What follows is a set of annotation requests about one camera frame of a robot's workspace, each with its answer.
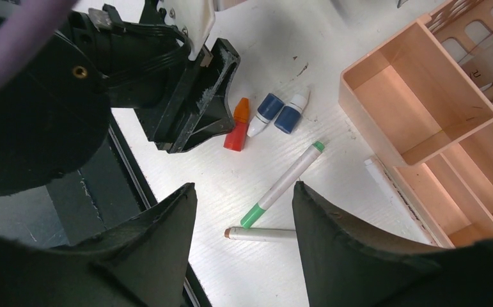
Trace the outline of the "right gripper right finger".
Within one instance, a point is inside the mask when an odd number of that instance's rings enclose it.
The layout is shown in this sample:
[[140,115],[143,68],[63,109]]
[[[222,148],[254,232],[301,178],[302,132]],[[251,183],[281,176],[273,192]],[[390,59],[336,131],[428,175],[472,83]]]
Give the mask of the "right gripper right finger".
[[405,239],[304,182],[292,208],[311,306],[493,306],[493,239],[450,249]]

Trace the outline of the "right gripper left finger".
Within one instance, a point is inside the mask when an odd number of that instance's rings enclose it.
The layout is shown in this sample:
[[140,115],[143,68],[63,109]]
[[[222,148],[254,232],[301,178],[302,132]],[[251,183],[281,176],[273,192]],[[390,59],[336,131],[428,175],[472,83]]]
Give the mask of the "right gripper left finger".
[[75,246],[0,237],[0,306],[180,306],[196,208],[188,183]]

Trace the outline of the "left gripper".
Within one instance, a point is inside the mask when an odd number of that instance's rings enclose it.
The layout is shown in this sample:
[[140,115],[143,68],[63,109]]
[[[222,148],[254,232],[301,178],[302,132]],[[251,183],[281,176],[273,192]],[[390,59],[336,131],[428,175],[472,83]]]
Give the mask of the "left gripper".
[[96,11],[72,12],[61,32],[95,66],[94,93],[107,105],[92,111],[101,141],[111,122],[112,108],[129,108],[147,140],[169,154],[188,152],[235,128],[228,103],[231,82],[240,64],[234,46],[218,38],[211,51],[189,60],[190,43],[176,26],[164,23],[165,9],[147,1],[140,21],[125,22],[115,7],[105,4],[101,26]]

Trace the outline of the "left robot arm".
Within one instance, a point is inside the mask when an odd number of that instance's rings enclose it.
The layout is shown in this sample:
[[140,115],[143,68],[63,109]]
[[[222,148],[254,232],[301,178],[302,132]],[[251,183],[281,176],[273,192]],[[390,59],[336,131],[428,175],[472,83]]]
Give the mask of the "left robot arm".
[[49,184],[100,148],[113,109],[133,109],[147,140],[188,152],[234,127],[240,56],[205,42],[219,1],[146,1],[139,21],[111,4],[0,1],[0,196]]

